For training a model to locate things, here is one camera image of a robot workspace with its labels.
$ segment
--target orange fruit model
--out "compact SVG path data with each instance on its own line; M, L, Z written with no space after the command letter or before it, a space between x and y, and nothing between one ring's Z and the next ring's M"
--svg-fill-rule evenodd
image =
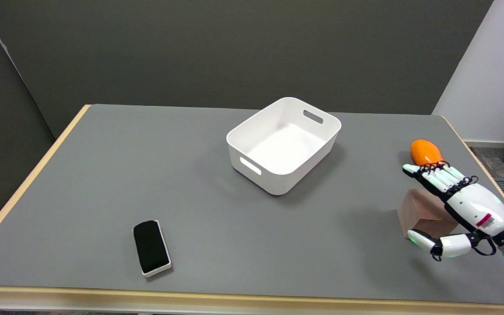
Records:
M438 147L433 142L424 139L412 142L411 151L412 159L418 166L444 160Z

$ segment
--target robot finger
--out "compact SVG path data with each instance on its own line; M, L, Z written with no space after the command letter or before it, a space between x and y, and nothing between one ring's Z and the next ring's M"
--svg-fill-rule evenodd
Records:
M421 174L424 179L430 182L433 186L435 186L438 190L442 192L446 192L449 188L448 185L444 184L440 179L438 179L434 174L423 173Z
M404 164L402 168L410 173L416 173L418 170L420 170L420 167L417 165L412 165L412 164Z
M452 187L456 185L460 180L456 179L452 174L450 174L448 171L443 170L443 169L436 169L434 172L431 172L434 174L440 181L442 181L446 186Z
M418 170L420 170L420 167L411 164L404 164L402 168L410 174L417 174ZM448 186L442 183L442 181L439 181L435 176L431 176L426 172L422 173L421 176L430 184L435 186L439 191L446 192L448 190Z
M464 180L464 174L460 173L456 168L445 165L442 169L449 172L452 176L454 176L458 182Z

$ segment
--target wooden table edge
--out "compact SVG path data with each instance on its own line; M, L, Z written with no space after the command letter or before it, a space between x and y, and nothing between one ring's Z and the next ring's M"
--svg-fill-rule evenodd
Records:
M483 172L491 180L491 182L493 183L493 185L495 186L495 188L497 188L497 190L499 191L499 194L502 195L503 199L504 199L504 192L501 190L501 188L499 187L499 185L497 184L497 182L491 176L490 172L488 172L487 169L482 164L482 162L480 160L478 160L478 157L476 157L476 155L474 154L474 152L472 152L472 150L470 150L470 147L468 147L468 145L466 144L466 142L464 142L464 140L462 140L462 138L460 137L460 134L458 134L458 132L456 132L456 130L454 129L454 127L452 127L452 125L450 124L450 122L448 121L448 119L446 119L446 117L444 117L444 116L440 116L440 117L442 117L442 119L444 119L444 121L446 121L446 123L450 126L450 128L452 129L452 131L454 131L454 133L456 134L456 136L458 137L458 139L460 139L460 141L466 147L466 150L468 150L468 152L470 152L470 154L472 155L472 157L474 157L474 160L476 160L476 162L478 163L479 167L482 168Z
M36 167L26 177L9 201L0 210L0 223L17 203L28 186L38 176L46 163L52 158L56 150L74 129L76 124L90 108L90 104L83 106L71 120L67 128L57 138L52 147L42 157ZM504 198L504 193L496 184L483 164L477 159L472 150L460 138L458 132L450 122L441 116L464 144L474 160L490 178ZM202 293L174 293L155 291L128 291L102 289L73 289L54 287L0 287L0 299L24 300L55 300L91 301L110 303L156 303L172 305L207 305L221 307L253 307L253 308L286 308L286 309L325 309L338 311L386 311L386 312L426 312L426 313L456 313L456 314L504 314L504 304L481 303L452 303L436 301L405 301L380 299L344 299L325 297L275 297L263 295L232 295L232 294L202 294Z
M80 109L80 111L75 115L73 120L68 124L67 128L60 134L60 136L56 139L54 144L50 147L48 152L44 154L40 162L36 164L34 169L30 172L30 174L26 177L26 179L22 182L22 184L18 187L17 191L14 192L14 194L10 197L9 201L3 206L3 208L0 210L0 224L1 222L5 219L7 214L9 214L9 211L14 207L14 205L17 203L17 201L20 199L22 194L28 189L28 186L32 184L34 179L40 174L40 171L46 166L46 163L52 158L56 150L62 145L63 141L67 138L68 134L73 130L75 125L79 122L81 117L85 114L85 112L90 108L90 105L85 105L83 108Z

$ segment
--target barcode label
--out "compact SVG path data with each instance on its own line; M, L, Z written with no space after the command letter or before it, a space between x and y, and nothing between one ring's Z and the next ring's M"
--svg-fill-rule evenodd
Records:
M482 229L486 229L486 228L490 227L494 222L495 222L494 217L492 217L491 214L488 213L476 225Z

